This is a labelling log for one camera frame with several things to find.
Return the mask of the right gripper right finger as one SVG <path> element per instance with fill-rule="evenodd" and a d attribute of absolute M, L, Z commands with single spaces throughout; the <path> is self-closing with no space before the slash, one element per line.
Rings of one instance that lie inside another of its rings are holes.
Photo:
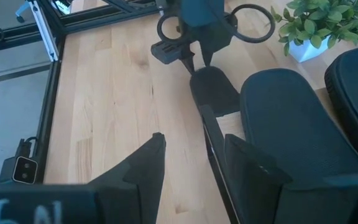
<path fill-rule="evenodd" d="M 327 223 L 328 165 L 299 145 L 264 150 L 228 134 L 224 175 L 241 223 Z"/>

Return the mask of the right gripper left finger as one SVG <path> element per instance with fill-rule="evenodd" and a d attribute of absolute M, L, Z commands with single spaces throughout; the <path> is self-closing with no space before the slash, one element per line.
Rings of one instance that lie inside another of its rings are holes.
<path fill-rule="evenodd" d="M 157 221 L 165 149 L 165 136 L 154 133 L 140 148 L 89 183 L 96 190 L 98 223 Z"/>

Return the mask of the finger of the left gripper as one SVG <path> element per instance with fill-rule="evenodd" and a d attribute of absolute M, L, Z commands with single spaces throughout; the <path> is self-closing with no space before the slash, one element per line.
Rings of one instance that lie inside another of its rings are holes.
<path fill-rule="evenodd" d="M 190 74 L 195 73 L 195 66 L 194 66 L 194 53 L 190 50 L 183 50 L 181 52 L 180 61 L 185 66 L 185 68 L 189 71 Z"/>
<path fill-rule="evenodd" d="M 206 46 L 201 46 L 201 54 L 203 58 L 204 65 L 209 67 L 213 58 L 214 51 Z"/>

